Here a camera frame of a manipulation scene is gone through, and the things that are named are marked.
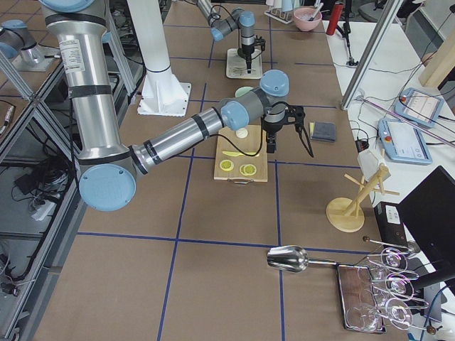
metal handle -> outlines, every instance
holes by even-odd
[[[241,180],[241,179],[228,179],[227,181],[230,181],[231,183],[234,183],[236,185],[248,185],[249,183],[253,183],[254,180]]]
[[[318,264],[318,265],[333,265],[337,264],[333,259],[322,259],[322,258],[308,258],[309,264]]]

blue joint cap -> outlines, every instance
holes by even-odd
[[[0,42],[0,51],[7,57],[8,59],[12,59],[19,54],[19,51],[16,51],[10,45]]]
[[[101,37],[101,42],[103,44],[108,43],[111,41],[112,34],[110,32],[106,32],[105,34],[102,35]]]
[[[24,23],[22,20],[18,19],[13,19],[13,20],[7,20],[4,23],[1,23],[1,25],[4,28],[7,28],[9,30],[14,30],[14,29],[20,29],[20,28],[27,28],[26,23]]]
[[[243,105],[237,101],[228,102],[221,108],[221,117],[225,124],[232,130],[238,130],[247,126],[250,116]]]
[[[214,41],[220,41],[222,40],[225,36],[221,33],[220,30],[218,30],[217,28],[214,28],[212,27],[210,29],[210,32],[212,33],[212,36],[213,36],[213,40]]]
[[[245,11],[240,14],[239,22],[244,27],[251,27],[255,25],[255,14],[250,11]]]
[[[289,94],[289,78],[281,70],[267,71],[259,81],[259,86],[270,96],[284,97]]]
[[[75,13],[86,9],[95,0],[39,0],[44,6],[56,12]]]
[[[109,163],[87,169],[79,180],[82,199],[99,211],[115,211],[131,201],[136,181],[125,168]]]

wooden stand base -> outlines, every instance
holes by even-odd
[[[343,232],[357,232],[365,223],[365,216],[361,208],[358,216],[343,215],[352,200],[347,197],[337,197],[329,202],[326,208],[328,221],[337,229]]]

brown paper table surface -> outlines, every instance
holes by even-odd
[[[305,125],[332,121],[337,141],[313,141],[310,158],[294,127],[284,127],[269,155],[269,181],[239,186],[213,180],[216,140],[209,139],[153,168],[125,208],[88,209],[35,341],[406,340],[392,328],[386,336],[344,330],[334,269],[283,274],[267,266],[267,250],[285,244],[356,262],[374,249],[361,237],[379,232],[367,203],[356,233],[338,231],[325,216],[330,200],[358,191],[344,173],[361,174],[322,25],[302,33],[268,19],[266,6],[242,8],[254,11],[256,34],[267,41],[264,71],[285,71],[288,102],[305,106]],[[257,86],[226,78],[223,58],[237,34],[213,44],[194,6],[173,2],[164,28],[173,73],[193,86],[186,118]],[[122,124],[126,145],[183,120],[139,116],[138,101]]]

lemon slice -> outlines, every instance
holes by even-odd
[[[231,160],[222,160],[220,162],[220,168],[223,169],[225,172],[230,172],[234,169],[234,163]]]
[[[244,176],[253,176],[254,174],[256,174],[256,172],[257,172],[256,166],[252,165],[251,163],[240,166],[240,173]]]

